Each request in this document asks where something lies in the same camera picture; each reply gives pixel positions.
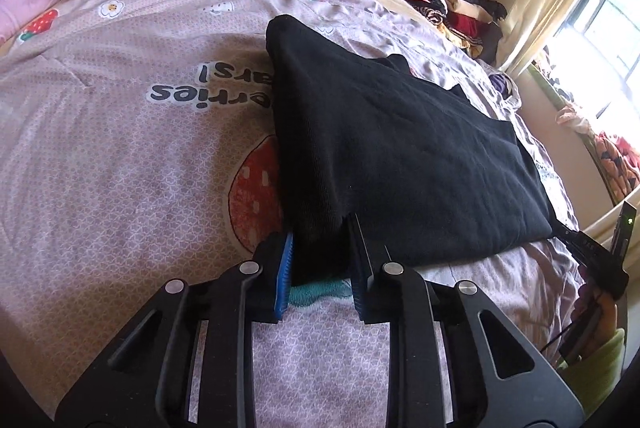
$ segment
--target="strawberry print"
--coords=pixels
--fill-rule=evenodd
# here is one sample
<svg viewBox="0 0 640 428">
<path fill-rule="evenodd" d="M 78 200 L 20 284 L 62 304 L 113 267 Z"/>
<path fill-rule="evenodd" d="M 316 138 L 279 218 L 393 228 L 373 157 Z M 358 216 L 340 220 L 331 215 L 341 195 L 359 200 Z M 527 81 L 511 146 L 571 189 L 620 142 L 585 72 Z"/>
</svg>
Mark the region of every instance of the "strawberry print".
<svg viewBox="0 0 640 428">
<path fill-rule="evenodd" d="M 249 252 L 254 252 L 271 231 L 282 229 L 277 152 L 276 137 L 267 136 L 249 152 L 229 190 L 231 227 Z"/>
<path fill-rule="evenodd" d="M 27 27 L 24 28 L 20 36 L 18 37 L 23 42 L 26 42 L 29 38 L 36 34 L 44 33 L 51 29 L 51 23 L 58 17 L 58 10 L 51 9 L 45 14 L 37 17 Z"/>
</svg>

